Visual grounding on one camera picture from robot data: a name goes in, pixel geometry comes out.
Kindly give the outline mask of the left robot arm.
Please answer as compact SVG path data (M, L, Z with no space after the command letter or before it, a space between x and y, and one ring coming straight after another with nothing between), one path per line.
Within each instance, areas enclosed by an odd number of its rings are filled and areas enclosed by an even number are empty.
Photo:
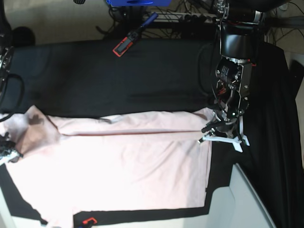
M204 141L230 143L235 151L249 146L244 134L243 115L249 107L249 85L256 66L259 26L263 13L232 0L217 1L219 51L221 59L210 74L213 118L201 130Z

